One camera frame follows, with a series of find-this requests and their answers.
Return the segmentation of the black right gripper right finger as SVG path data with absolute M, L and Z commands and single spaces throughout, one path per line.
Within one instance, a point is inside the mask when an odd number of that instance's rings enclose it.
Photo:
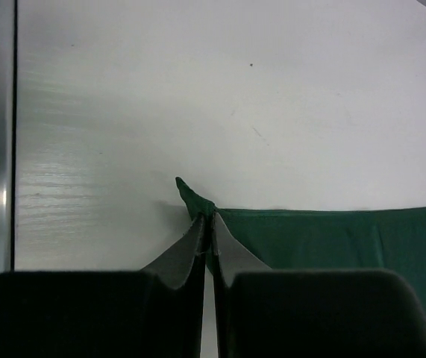
M 426 314 L 386 269 L 274 270 L 213 220 L 221 357 L 426 357 Z

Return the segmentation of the dark green cloth napkin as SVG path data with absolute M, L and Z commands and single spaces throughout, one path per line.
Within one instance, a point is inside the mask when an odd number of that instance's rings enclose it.
M 175 179 L 190 217 L 218 213 L 232 236 L 272 269 L 389 269 L 426 311 L 426 207 L 310 211 L 218 208 Z

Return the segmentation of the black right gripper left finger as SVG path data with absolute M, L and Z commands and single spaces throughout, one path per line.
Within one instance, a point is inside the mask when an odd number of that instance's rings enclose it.
M 0 357 L 198 357 L 206 220 L 139 271 L 0 274 Z

